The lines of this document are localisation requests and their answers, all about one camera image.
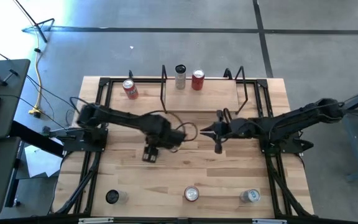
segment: yellow cable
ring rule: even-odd
[[[40,39],[38,37],[38,32],[35,29],[33,23],[31,22],[31,20],[27,17],[27,15],[25,14],[25,12],[23,11],[23,9],[16,3],[15,0],[12,0],[16,6],[22,11],[22,13],[25,15],[25,18],[30,22],[31,27],[34,29],[35,34],[37,35],[37,48],[40,48]],[[40,110],[40,102],[41,102],[41,91],[42,91],[42,83],[41,83],[41,76],[39,74],[38,71],[38,52],[35,52],[35,73],[37,74],[37,78],[38,78],[38,83],[39,83],[39,88],[38,88],[38,96],[37,96],[37,102],[34,105],[34,108],[32,110],[29,111],[29,113],[33,113],[34,111],[39,111]]]

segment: concrete floor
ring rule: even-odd
[[[29,58],[35,76],[34,34],[12,1],[0,0],[0,52]],[[55,25],[96,27],[256,28],[252,0],[97,0],[21,1],[36,21],[54,17]],[[265,29],[358,29],[356,0],[260,0]],[[226,67],[243,65],[248,77],[266,77],[257,34],[47,33],[40,41],[39,63],[44,87],[68,99],[79,93],[84,75],[158,75],[161,64],[201,67],[220,77]],[[348,99],[358,92],[358,35],[267,35],[274,77],[284,78],[290,106],[296,109],[322,97]],[[35,102],[35,88],[26,82],[22,97]],[[47,93],[55,119],[65,124],[67,105]],[[51,110],[45,101],[42,108]],[[58,126],[27,114],[19,104],[15,119],[40,131]],[[306,175],[315,214],[358,221],[358,181],[345,175],[357,170],[341,123],[305,130],[315,147],[305,153]],[[19,208],[5,208],[0,218],[45,215],[56,178],[25,180],[19,185]]]

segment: white can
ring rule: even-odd
[[[175,76],[175,86],[178,90],[183,90],[186,87],[186,67],[178,65],[175,67],[177,75]]]
[[[260,194],[255,189],[246,190],[245,192],[241,192],[240,200],[242,200],[245,203],[247,203],[247,202],[257,202],[257,201],[260,200]]]
[[[120,190],[109,190],[106,194],[106,201],[112,205],[115,203],[124,204],[128,201],[128,194]]]

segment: red soda can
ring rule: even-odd
[[[133,80],[131,79],[127,79],[124,81],[124,83],[122,84],[122,86],[124,87],[124,91],[127,94],[128,98],[131,100],[136,99],[139,96],[139,93],[137,92],[135,83]]]
[[[204,78],[204,71],[195,70],[191,76],[191,87],[194,90],[201,90],[203,88]]]

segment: black desk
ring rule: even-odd
[[[0,212],[5,207],[11,207],[16,194],[19,180],[16,178],[18,168],[18,148],[21,141],[39,147],[54,155],[63,157],[63,147],[39,133],[13,121],[18,97],[22,93],[30,60],[0,60],[0,77],[3,79],[13,69],[19,76],[12,76],[7,86],[0,86]]]

